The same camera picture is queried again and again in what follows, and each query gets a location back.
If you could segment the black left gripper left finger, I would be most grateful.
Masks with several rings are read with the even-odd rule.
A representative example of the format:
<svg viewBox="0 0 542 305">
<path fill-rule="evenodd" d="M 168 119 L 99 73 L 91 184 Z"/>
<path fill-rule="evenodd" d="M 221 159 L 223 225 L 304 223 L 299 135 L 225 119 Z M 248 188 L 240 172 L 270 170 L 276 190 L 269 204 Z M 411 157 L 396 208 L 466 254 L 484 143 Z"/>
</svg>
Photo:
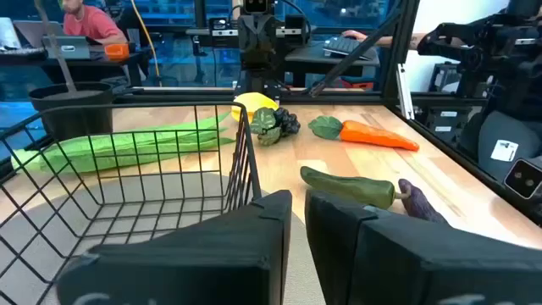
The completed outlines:
<svg viewBox="0 0 542 305">
<path fill-rule="evenodd" d="M 97 245 L 56 284 L 62 304 L 281 304 L 292 196 L 276 191 L 150 241 Z"/>
</svg>

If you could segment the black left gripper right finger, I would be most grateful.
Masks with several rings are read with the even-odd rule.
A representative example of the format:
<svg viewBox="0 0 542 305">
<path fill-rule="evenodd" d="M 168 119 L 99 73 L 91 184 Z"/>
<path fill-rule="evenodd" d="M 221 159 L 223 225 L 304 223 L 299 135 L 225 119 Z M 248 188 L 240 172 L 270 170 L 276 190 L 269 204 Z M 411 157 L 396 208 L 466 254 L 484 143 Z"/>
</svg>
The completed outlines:
<svg viewBox="0 0 542 305">
<path fill-rule="evenodd" d="M 328 304 L 539 304 L 541 252 L 323 191 L 305 201 Z"/>
</svg>

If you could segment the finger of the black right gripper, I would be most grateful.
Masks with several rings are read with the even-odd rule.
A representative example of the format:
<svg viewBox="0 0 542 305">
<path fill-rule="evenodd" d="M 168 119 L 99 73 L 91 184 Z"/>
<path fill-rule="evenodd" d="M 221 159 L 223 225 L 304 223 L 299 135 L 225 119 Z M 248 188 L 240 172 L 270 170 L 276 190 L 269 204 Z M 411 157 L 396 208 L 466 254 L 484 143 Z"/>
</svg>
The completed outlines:
<svg viewBox="0 0 542 305">
<path fill-rule="evenodd" d="M 226 18 L 211 18 L 208 29 L 211 42 L 238 42 L 238 31 Z"/>
<path fill-rule="evenodd" d="M 286 42 L 308 42 L 310 30 L 307 18 L 302 14 L 287 14 L 282 25 L 282 37 Z"/>
</svg>

